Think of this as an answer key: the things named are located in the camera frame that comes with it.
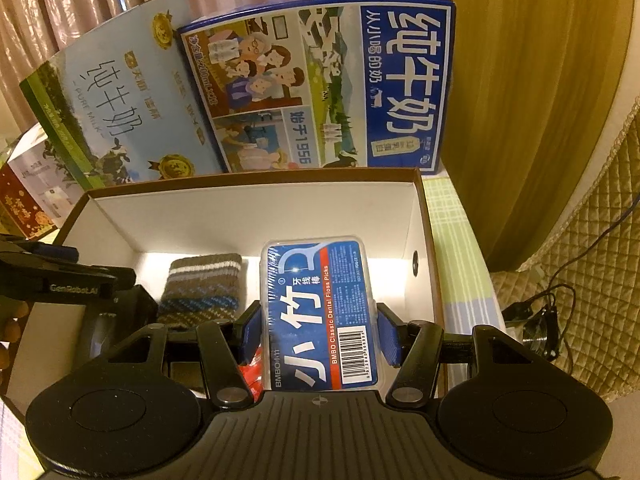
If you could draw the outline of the person's left hand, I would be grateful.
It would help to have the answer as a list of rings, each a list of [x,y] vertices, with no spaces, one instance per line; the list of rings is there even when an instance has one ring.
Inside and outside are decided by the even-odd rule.
[[[22,336],[23,318],[29,315],[29,304],[22,300],[15,300],[6,296],[1,297],[1,347],[0,370],[1,382],[8,378],[14,357],[10,351],[10,345],[16,344]]]

